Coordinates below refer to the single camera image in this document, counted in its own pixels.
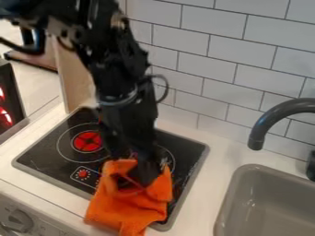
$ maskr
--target orange towel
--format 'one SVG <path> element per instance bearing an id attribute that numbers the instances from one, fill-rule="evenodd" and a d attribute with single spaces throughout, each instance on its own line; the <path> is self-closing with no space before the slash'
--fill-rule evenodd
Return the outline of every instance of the orange towel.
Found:
<path id="1" fill-rule="evenodd" d="M 142 236 L 151 223 L 166 219 L 167 205 L 172 200 L 169 167 L 143 188 L 127 176 L 136 164 L 135 159 L 119 159 L 104 165 L 98 190 L 87 210 L 87 224 L 117 230 L 121 236 Z M 132 187 L 120 189 L 118 177 L 128 180 Z"/>

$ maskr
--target gray sink basin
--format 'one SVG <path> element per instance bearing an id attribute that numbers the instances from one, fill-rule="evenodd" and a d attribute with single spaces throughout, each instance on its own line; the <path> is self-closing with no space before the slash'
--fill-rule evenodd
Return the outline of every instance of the gray sink basin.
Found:
<path id="1" fill-rule="evenodd" d="M 233 175 L 215 236 L 314 236 L 315 184 L 260 165 Z"/>

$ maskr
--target faucet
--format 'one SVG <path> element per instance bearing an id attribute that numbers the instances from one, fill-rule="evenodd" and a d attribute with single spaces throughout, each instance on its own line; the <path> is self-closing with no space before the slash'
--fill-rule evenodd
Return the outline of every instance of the faucet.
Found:
<path id="1" fill-rule="evenodd" d="M 251 129 L 248 147 L 252 150 L 263 148 L 264 137 L 278 121 L 298 113 L 315 113 L 315 99 L 285 101 L 266 112 Z"/>

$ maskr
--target black stovetop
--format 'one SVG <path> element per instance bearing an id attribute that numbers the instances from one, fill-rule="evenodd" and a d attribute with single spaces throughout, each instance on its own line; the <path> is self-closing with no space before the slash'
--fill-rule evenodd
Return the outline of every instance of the black stovetop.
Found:
<path id="1" fill-rule="evenodd" d="M 108 157 L 99 137 L 96 114 L 88 108 L 78 110 L 18 157 L 13 165 L 90 198 L 99 182 L 99 170 Z M 157 131 L 157 140 L 160 147 L 166 149 L 172 169 L 174 200 L 169 204 L 170 217 L 175 208 L 180 208 L 179 199 L 184 198 L 184 189 L 190 188 L 186 185 L 190 185 L 190 179 L 200 169 L 207 146 L 160 131 Z"/>

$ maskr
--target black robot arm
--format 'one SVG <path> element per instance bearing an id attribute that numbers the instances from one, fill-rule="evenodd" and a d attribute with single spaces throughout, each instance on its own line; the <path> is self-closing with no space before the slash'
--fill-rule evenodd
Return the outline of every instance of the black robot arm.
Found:
<path id="1" fill-rule="evenodd" d="M 156 143 L 158 118 L 147 52 L 134 40 L 129 20 L 114 0 L 0 0 L 0 18 L 23 28 L 46 30 L 72 50 L 93 77 L 102 138 L 114 159 L 138 152 L 130 175 L 150 185 L 165 163 Z M 39 53 L 0 38 L 23 53 Z"/>

